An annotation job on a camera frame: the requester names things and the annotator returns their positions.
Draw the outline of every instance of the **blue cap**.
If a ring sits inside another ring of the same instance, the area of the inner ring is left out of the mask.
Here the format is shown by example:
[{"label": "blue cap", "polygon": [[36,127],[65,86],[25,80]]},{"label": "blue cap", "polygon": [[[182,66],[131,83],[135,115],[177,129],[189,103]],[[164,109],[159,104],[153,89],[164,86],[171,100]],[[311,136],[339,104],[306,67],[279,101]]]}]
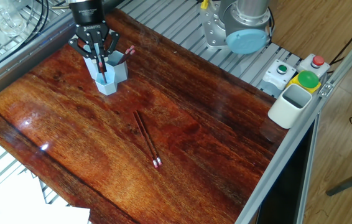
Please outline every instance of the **blue cap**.
[{"label": "blue cap", "polygon": [[250,54],[263,48],[267,33],[258,29],[244,29],[233,32],[226,38],[226,43],[236,54]]}]

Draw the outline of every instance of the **white paper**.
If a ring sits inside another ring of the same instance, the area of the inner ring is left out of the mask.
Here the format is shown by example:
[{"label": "white paper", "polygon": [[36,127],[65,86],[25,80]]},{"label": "white paper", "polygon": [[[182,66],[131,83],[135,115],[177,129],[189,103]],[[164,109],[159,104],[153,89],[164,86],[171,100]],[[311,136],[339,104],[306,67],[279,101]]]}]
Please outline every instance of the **white paper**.
[{"label": "white paper", "polygon": [[90,209],[47,205],[38,178],[21,173],[0,185],[0,224],[87,224]]}]

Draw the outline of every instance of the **robotic arm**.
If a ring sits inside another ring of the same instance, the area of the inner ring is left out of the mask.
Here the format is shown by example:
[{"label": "robotic arm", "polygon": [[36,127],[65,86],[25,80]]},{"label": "robotic arm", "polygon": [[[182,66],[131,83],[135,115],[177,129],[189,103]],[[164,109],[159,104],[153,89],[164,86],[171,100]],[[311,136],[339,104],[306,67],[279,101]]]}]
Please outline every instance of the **robotic arm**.
[{"label": "robotic arm", "polygon": [[[109,48],[104,49],[104,41],[106,40],[109,28],[104,19],[102,0],[68,0],[69,7],[72,11],[73,18],[76,23],[76,36],[68,43],[84,58],[95,60],[98,70],[103,73],[104,82],[106,67],[104,59],[113,53],[115,46],[119,40],[119,34],[112,32],[112,43]],[[78,45],[78,39],[82,40],[89,46],[90,51],[81,48]]]}]

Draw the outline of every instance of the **reddish wood surface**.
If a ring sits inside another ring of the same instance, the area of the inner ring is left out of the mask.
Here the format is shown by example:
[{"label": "reddish wood surface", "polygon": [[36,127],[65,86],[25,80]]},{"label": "reddish wood surface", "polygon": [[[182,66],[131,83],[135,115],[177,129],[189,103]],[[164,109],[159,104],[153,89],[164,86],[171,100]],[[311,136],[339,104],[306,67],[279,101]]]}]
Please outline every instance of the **reddish wood surface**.
[{"label": "reddish wood surface", "polygon": [[102,95],[64,46],[0,92],[0,145],[93,223],[234,223],[286,134],[274,99],[121,11],[106,19],[119,51],[135,45],[128,80]]}]

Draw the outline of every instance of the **red button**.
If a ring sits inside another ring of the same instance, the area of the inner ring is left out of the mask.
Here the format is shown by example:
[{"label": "red button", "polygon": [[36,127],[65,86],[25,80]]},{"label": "red button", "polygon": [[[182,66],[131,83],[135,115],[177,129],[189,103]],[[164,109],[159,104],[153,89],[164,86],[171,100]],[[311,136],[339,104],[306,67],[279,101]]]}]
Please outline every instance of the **red button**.
[{"label": "red button", "polygon": [[324,58],[321,56],[314,56],[313,58],[313,64],[317,65],[317,66],[321,66],[324,64]]}]

